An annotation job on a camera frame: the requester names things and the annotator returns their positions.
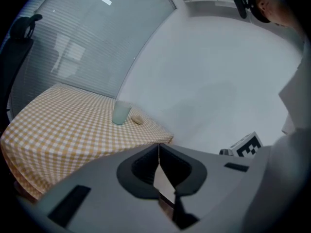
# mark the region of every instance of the yellow and white gingham tablecloth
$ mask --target yellow and white gingham tablecloth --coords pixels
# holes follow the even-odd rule
[[[56,84],[29,103],[1,137],[3,156],[23,188],[36,199],[83,164],[173,134],[132,105],[126,122],[112,123],[115,100]],[[131,115],[141,115],[138,125]]]

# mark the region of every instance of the checkered tablecloth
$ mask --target checkered tablecloth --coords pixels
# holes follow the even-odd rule
[[[56,84],[29,103],[0,140],[3,156],[23,188],[38,199],[91,160],[172,140],[172,133],[134,105],[123,125],[113,124],[114,102]],[[142,116],[143,125],[134,123],[131,115]]]

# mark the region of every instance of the table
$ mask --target table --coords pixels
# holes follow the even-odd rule
[[[121,125],[112,123],[115,100],[56,84],[30,102],[10,123],[0,143],[21,186],[39,199],[54,184],[101,156],[151,143],[169,143],[173,134],[132,104]]]

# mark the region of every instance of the glass wall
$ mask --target glass wall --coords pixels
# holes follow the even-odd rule
[[[44,0],[34,11],[43,16],[34,45],[11,91],[13,116],[57,82],[115,98],[139,51],[174,9],[171,0]]]

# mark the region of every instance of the plastic cup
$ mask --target plastic cup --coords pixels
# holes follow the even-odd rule
[[[132,107],[128,103],[123,101],[116,101],[112,114],[112,122],[117,125],[122,125],[125,122],[131,109]]]

